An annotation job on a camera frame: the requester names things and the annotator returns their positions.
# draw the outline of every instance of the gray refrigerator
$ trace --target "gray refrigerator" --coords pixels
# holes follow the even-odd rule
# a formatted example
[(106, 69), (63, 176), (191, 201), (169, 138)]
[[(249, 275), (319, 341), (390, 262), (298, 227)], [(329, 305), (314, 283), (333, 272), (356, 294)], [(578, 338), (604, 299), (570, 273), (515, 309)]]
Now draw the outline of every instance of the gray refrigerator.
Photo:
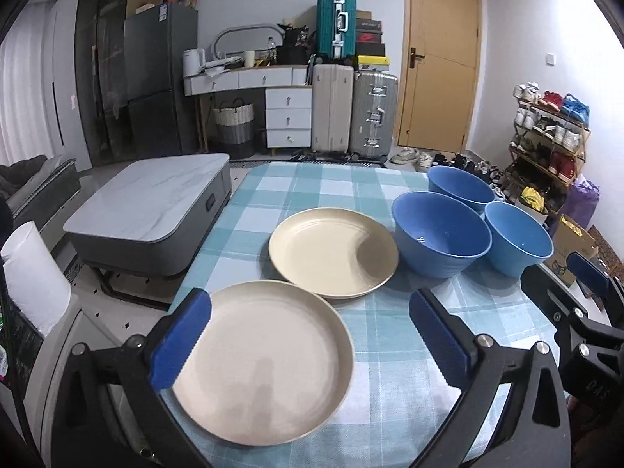
[(126, 19), (130, 122), (139, 158), (199, 149), (195, 103), (184, 95), (182, 56), (197, 47), (197, 10), (170, 2)]

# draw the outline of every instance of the curtain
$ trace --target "curtain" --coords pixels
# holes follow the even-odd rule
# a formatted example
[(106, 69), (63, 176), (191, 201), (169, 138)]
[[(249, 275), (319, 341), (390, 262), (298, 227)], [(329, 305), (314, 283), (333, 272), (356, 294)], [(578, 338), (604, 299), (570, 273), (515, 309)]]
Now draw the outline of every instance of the curtain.
[(26, 5), (0, 45), (0, 165), (54, 155), (42, 69), (49, 9), (49, 4)]

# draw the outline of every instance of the gray suitcase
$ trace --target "gray suitcase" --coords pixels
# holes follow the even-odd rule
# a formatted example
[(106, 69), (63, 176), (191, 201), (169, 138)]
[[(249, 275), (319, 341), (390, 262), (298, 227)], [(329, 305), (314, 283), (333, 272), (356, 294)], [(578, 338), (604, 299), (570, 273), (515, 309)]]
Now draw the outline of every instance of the gray suitcase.
[(347, 152), (353, 101), (353, 67), (314, 65), (312, 150)]
[(398, 80), (385, 72), (355, 73), (349, 152), (351, 159), (384, 160), (392, 145)]

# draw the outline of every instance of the plate rim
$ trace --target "plate rim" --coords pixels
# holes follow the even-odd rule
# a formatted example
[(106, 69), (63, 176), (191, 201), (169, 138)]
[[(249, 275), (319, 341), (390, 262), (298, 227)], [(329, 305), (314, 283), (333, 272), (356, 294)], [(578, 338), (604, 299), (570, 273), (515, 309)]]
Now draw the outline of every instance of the plate rim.
[(390, 273), (390, 275), (384, 279), (382, 282), (380, 282), (379, 284), (377, 284), (376, 286), (369, 288), (368, 290), (366, 290), (365, 292), (360, 292), (358, 294), (347, 294), (347, 295), (329, 295), (329, 294), (324, 294), (321, 295), (320, 292), (317, 291), (313, 291), (313, 290), (308, 290), (309, 292), (312, 292), (315, 295), (318, 295), (319, 297), (322, 297), (324, 299), (330, 299), (330, 300), (345, 300), (345, 299), (355, 299), (355, 298), (359, 298), (359, 297), (363, 297), (366, 296), (367, 294), (370, 294), (371, 292), (374, 292), (375, 290), (377, 290), (378, 288), (384, 286), (391, 278), (392, 276), (394, 276), (394, 274), (396, 273), (396, 270), (399, 266), (399, 248), (396, 244), (396, 241), (394, 239), (394, 237), (392, 237), (392, 232), (389, 231), (388, 227), (386, 227), (385, 225), (383, 225), (382, 223), (378, 222), (376, 219), (374, 219), (372, 216), (368, 216), (364, 213), (360, 213), (359, 211), (355, 211), (353, 209), (347, 209), (345, 207), (312, 207), (310, 209), (304, 209), (303, 211), (299, 211), (298, 213), (292, 214), (291, 216), (289, 216), (288, 218), (285, 218), (284, 220), (282, 220), (280, 222), (280, 224), (273, 230), (273, 232), (271, 233), (271, 237), (269, 238), (269, 244), (268, 244), (268, 254), (269, 254), (269, 259), (271, 260), (271, 263), (273, 265), (273, 267), (275, 268), (275, 270), (280, 273), (280, 275), (286, 280), (288, 281), (288, 283), (291, 283), (295, 286), (298, 286), (299, 288), (303, 288), (300, 285), (298, 285), (297, 283), (295, 283), (294, 281), (291, 281), (290, 278), (288, 278), (288, 276), (286, 276), (282, 270), (280, 269), (280, 267), (277, 265), (277, 263), (275, 262), (275, 259), (273, 257), (273, 248), (274, 248), (274, 235), (275, 233), (279, 230), (279, 228), (286, 223), (288, 220), (290, 220), (291, 218), (294, 218), (295, 216), (299, 216), (303, 213), (309, 213), (310, 211), (344, 211), (346, 213), (354, 213), (358, 216), (362, 216), (363, 218), (367, 218), (369, 220), (371, 220), (374, 224), (379, 225), (380, 227), (382, 227), (385, 231), (388, 232), (388, 235), (390, 236), (394, 249), (395, 249), (395, 253), (396, 253), (396, 263), (394, 265), (394, 269), (392, 270), (392, 273)]
[(174, 390), (175, 387), (175, 383), (174, 385), (171, 387), (171, 393), (173, 394), (174, 398), (176, 399), (178, 405), (180, 406), (180, 409), (182, 409), (182, 411), (186, 414), (186, 416), (188, 417), (189, 420), (191, 420), (197, 427), (199, 427), (200, 429), (202, 429), (203, 431), (207, 431), (208, 433), (214, 435), (217, 438), (220, 438), (224, 441), (230, 442), (232, 444), (236, 444), (236, 445), (245, 445), (248, 447), (275, 447), (276, 445), (285, 445), (285, 444), (289, 444), (291, 442), (294, 442), (296, 440), (300, 440), (302, 438), (305, 438), (307, 435), (314, 433), (315, 431), (317, 431), (318, 429), (320, 429), (321, 427), (323, 427), (334, 415), (336, 415), (336, 412), (338, 412), (339, 408), (341, 408), (342, 404), (344, 403), (344, 400), (347, 398), (349, 392), (351, 391), (351, 387), (353, 386), (353, 373), (355, 370), (355, 346), (353, 344), (353, 338), (351, 337), (351, 332), (349, 331), (349, 328), (347, 327), (346, 323), (344, 322), (344, 320), (342, 319), (341, 314), (339, 314), (339, 312), (336, 310), (336, 308), (334, 308), (329, 302), (327, 302), (323, 297), (321, 297), (319, 294), (315, 294), (314, 292), (311, 292), (309, 290), (306, 290), (302, 287), (299, 287), (298, 285), (295, 285), (294, 283), (290, 283), (289, 281), (283, 281), (280, 279), (252, 279), (252, 280), (248, 280), (248, 281), (242, 281), (240, 283), (233, 283), (227, 287), (224, 287), (222, 289), (219, 289), (215, 292), (208, 292), (208, 294), (210, 295), (210, 297), (212, 297), (213, 294), (222, 292), (224, 290), (227, 290), (229, 288), (232, 287), (236, 287), (236, 286), (241, 286), (241, 285), (246, 285), (246, 284), (264, 284), (264, 283), (270, 283), (270, 284), (277, 284), (279, 286), (287, 286), (287, 287), (292, 287), (295, 289), (299, 289), (301, 291), (303, 291), (304, 293), (310, 294), (312, 296), (314, 296), (316, 299), (318, 299), (318, 301), (320, 302), (320, 304), (323, 305), (324, 309), (327, 309), (328, 311), (331, 311), (330, 315), (334, 315), (336, 318), (338, 318), (339, 321), (339, 325), (342, 326), (342, 328), (344, 329), (344, 332), (347, 335), (347, 340), (349, 341), (349, 346), (351, 348), (351, 357), (349, 358), (350, 361), (350, 369), (349, 369), (349, 383), (347, 384), (347, 387), (344, 391), (344, 394), (342, 395), (342, 398), (340, 399), (340, 402), (338, 403), (338, 405), (336, 406), (336, 408), (333, 410), (333, 412), (331, 414), (329, 414), (327, 417), (325, 417), (318, 425), (316, 425), (313, 429), (310, 429), (309, 431), (307, 431), (306, 433), (302, 433), (301, 435), (292, 438), (292, 439), (288, 439), (286, 441), (283, 442), (278, 442), (278, 443), (262, 443), (262, 444), (251, 444), (251, 443), (245, 443), (245, 444), (241, 444), (239, 441), (234, 440), (234, 439), (229, 439), (229, 438), (224, 438), (222, 436), (217, 435), (216, 433), (213, 433), (212, 431), (209, 431), (208, 429), (206, 429), (204, 426), (202, 426), (201, 424), (199, 424), (199, 422), (197, 422), (190, 413), (188, 413), (186, 411), (186, 409), (184, 408), (184, 406), (182, 405), (182, 403), (180, 402), (180, 399), (178, 398), (178, 395), (176, 393), (176, 391)]

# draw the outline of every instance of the red sneaker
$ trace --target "red sneaker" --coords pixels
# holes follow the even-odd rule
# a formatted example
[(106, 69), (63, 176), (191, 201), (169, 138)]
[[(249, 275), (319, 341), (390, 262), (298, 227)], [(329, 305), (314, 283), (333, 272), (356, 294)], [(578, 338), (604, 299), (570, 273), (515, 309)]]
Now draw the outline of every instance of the red sneaker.
[(544, 98), (539, 99), (538, 103), (554, 111), (559, 111), (564, 104), (564, 98), (559, 93), (545, 92)]
[(550, 159), (550, 165), (548, 166), (548, 171), (552, 172), (555, 175), (559, 174), (559, 169), (561, 168), (562, 157), (563, 156), (560, 152), (554, 152)]
[(566, 183), (569, 183), (574, 179), (576, 175), (576, 164), (571, 156), (561, 156), (561, 167), (559, 168), (559, 178)]

